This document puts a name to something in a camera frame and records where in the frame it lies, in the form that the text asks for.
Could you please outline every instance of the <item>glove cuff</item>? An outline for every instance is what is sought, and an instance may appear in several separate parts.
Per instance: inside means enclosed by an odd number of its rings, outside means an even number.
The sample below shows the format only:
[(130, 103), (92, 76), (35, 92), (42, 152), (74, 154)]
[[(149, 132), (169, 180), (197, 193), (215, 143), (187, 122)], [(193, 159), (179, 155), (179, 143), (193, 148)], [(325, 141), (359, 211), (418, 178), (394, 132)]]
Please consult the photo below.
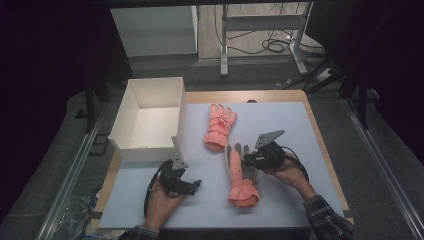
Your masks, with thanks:
[(253, 186), (250, 179), (242, 181), (233, 181), (228, 201), (237, 207), (252, 207), (259, 202), (258, 190)]
[(208, 132), (205, 137), (205, 144), (208, 148), (214, 151), (222, 151), (227, 146), (228, 139), (226, 135), (219, 132)]

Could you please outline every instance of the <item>white cabinet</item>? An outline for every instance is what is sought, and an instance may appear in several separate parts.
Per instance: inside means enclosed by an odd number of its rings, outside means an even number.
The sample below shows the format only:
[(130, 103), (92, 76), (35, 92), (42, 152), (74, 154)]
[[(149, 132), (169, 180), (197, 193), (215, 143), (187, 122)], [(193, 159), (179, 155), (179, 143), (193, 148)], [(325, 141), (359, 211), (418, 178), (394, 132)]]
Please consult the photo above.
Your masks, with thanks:
[(197, 52), (195, 6), (111, 10), (128, 57)]

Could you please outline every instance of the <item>metal stand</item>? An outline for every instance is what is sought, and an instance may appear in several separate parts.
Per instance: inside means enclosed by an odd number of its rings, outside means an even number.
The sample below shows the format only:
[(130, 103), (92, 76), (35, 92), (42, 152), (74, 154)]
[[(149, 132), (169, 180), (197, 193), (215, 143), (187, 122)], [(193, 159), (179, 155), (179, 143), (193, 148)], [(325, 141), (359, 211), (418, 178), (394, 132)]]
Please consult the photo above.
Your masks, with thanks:
[(227, 32), (231, 31), (268, 31), (268, 30), (298, 30), (290, 51), (301, 75), (308, 70), (303, 63), (299, 46), (305, 32), (306, 23), (312, 3), (307, 3), (302, 15), (275, 16), (227, 16), (226, 5), (222, 5), (222, 44), (221, 44), (221, 76), (228, 76)]

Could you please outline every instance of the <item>dark background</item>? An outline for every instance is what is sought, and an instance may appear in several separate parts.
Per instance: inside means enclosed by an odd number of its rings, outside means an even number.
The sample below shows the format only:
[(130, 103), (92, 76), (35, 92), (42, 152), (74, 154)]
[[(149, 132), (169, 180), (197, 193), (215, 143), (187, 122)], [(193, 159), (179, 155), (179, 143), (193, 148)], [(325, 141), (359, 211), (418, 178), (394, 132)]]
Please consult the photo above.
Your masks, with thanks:
[[(368, 84), (381, 96), (377, 109), (384, 119), (423, 162), (423, 3), (393, 4), (367, 55)], [(370, 25), (364, 16), (379, 7), (378, 2), (355, 4), (346, 25), (338, 24), (347, 30), (331, 37), (334, 49), (329, 50), (341, 65), (355, 58)], [(132, 73), (105, 6), (1, 3), (0, 24), (3, 218), (53, 141), (67, 100), (89, 82), (125, 81)]]
[(0, 14), (3, 219), (52, 143), (67, 100), (88, 83), (132, 73), (106, 7), (15, 2), (2, 3)]

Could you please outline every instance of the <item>wooden table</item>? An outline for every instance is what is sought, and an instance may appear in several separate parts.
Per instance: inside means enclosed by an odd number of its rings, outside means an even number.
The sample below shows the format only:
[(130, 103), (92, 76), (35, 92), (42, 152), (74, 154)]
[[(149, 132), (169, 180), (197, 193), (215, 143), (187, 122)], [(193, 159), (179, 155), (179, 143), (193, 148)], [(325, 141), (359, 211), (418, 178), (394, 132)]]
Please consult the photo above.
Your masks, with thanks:
[[(309, 116), (312, 128), (317, 138), (321, 153), (328, 168), (328, 172), (333, 180), (334, 187), (336, 188), (340, 204), (344, 212), (349, 211), (349, 206), (340, 186), (337, 174), (334, 170), (330, 156), (325, 147), (324, 140), (322, 139), (318, 125), (316, 123), (314, 114), (312, 112), (306, 94), (301, 90), (267, 90), (267, 91), (211, 91), (211, 92), (186, 92), (187, 103), (245, 103), (248, 100), (256, 100), (257, 102), (303, 102), (306, 112)], [(120, 155), (115, 152), (108, 173), (106, 175), (102, 190), (100, 191), (100, 198), (97, 202), (95, 212), (101, 213), (106, 207), (106, 203), (112, 192), (116, 175), (121, 164)], [(92, 219), (91, 225), (97, 228), (100, 219)]]

